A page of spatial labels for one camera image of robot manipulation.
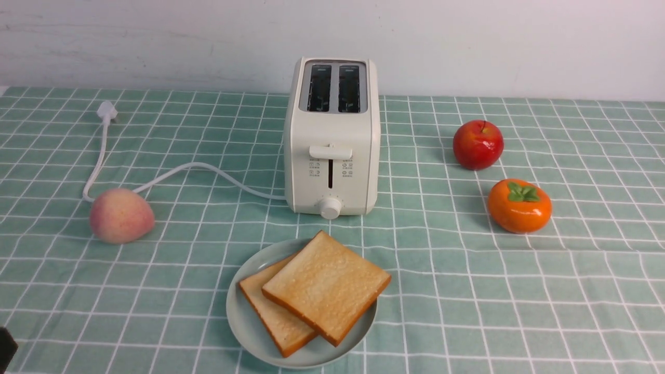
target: toaster slot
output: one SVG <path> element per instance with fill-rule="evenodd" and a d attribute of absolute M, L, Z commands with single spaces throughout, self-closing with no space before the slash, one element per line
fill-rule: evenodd
<path fill-rule="evenodd" d="M 332 75 L 333 67 L 331 65 L 312 65 L 307 100 L 308 112 L 328 112 L 330 110 Z"/>
<path fill-rule="evenodd" d="M 333 187 L 333 161 L 328 160 L 328 188 Z"/>
<path fill-rule="evenodd" d="M 340 113 L 360 112 L 360 67 L 341 65 L 339 67 L 338 108 Z"/>

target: plate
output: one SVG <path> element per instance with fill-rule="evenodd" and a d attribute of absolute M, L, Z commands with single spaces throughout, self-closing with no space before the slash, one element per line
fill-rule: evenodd
<path fill-rule="evenodd" d="M 378 308 L 378 299 L 360 317 L 342 343 L 335 347 L 321 336 L 288 358 L 282 357 L 259 316 L 238 289 L 238 282 L 303 249 L 310 239 L 293 239 L 271 244 L 251 256 L 231 281 L 226 297 L 226 316 L 236 340 L 254 357 L 288 369 L 311 369 L 340 359 L 367 335 Z"/>

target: power cord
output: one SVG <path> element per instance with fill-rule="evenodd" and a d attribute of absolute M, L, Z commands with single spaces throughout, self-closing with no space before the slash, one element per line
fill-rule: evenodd
<path fill-rule="evenodd" d="M 87 202 L 94 202 L 94 198 L 91 198 L 88 192 L 90 191 L 90 187 L 92 187 L 94 181 L 97 179 L 97 176 L 99 176 L 99 173 L 102 170 L 102 167 L 104 166 L 104 155 L 106 153 L 106 138 L 108 137 L 108 127 L 111 124 L 111 120 L 116 118 L 116 116 L 118 115 L 118 111 L 115 109 L 115 107 L 110 101 L 106 100 L 102 102 L 102 104 L 99 106 L 99 109 L 97 109 L 97 115 L 102 119 L 102 145 L 99 152 L 99 158 L 97 159 L 97 164 L 95 165 L 92 174 L 90 174 L 88 182 L 86 182 L 85 186 L 83 187 L 83 199 L 86 200 Z M 271 200 L 286 200 L 286 197 L 284 196 L 264 194 L 250 187 L 247 187 L 244 184 L 238 182 L 236 179 L 234 179 L 226 172 L 220 170 L 219 168 L 216 168 L 215 166 L 203 162 L 188 162 L 187 164 L 182 164 L 176 168 L 173 168 L 169 172 L 164 173 L 161 176 L 151 180 L 150 182 L 144 184 L 143 186 L 133 189 L 132 191 L 135 193 L 139 193 L 141 191 L 147 190 L 153 185 L 163 181 L 164 179 L 170 177 L 171 175 L 181 170 L 185 170 L 187 168 L 196 168 L 196 167 L 212 170 L 217 174 L 226 178 L 229 182 L 240 187 L 242 190 L 249 192 L 250 194 L 254 194 L 256 196 Z"/>

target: toaster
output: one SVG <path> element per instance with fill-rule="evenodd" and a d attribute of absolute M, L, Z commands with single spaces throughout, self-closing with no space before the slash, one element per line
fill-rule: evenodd
<path fill-rule="evenodd" d="M 303 57 L 296 63 L 283 134 L 292 211 L 334 220 L 374 208 L 379 116 L 371 60 Z"/>

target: persimmon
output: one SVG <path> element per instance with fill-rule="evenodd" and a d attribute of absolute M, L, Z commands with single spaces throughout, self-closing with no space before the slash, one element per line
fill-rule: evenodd
<path fill-rule="evenodd" d="M 538 186 L 508 178 L 499 181 L 489 191 L 487 209 L 505 230 L 526 234 L 547 225 L 552 216 L 552 201 Z"/>

